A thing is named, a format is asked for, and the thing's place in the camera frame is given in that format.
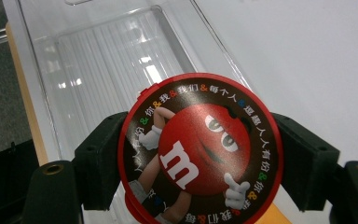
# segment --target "cartoon eye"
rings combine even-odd
[[[223,131],[223,127],[211,115],[206,116],[205,124],[206,124],[206,127],[214,133],[219,133],[219,132]]]
[[[237,143],[234,139],[226,132],[222,135],[222,146],[229,152],[235,152],[238,149]]]

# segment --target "clear plastic container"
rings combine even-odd
[[[106,117],[167,77],[208,72],[248,87],[195,1],[17,0],[61,159]],[[135,223],[119,188],[86,223]]]

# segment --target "plastic lid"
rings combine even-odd
[[[241,84],[184,74],[142,92],[123,125],[118,165],[142,223],[254,223],[280,186],[282,142]]]

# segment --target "m&m's container lid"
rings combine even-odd
[[[122,128],[118,165],[141,223],[254,223],[280,186],[282,142],[240,83],[183,74],[142,92]]]

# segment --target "red lid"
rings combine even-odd
[[[254,223],[282,179],[274,118],[251,91],[213,74],[143,91],[118,157],[127,206],[147,223]]]

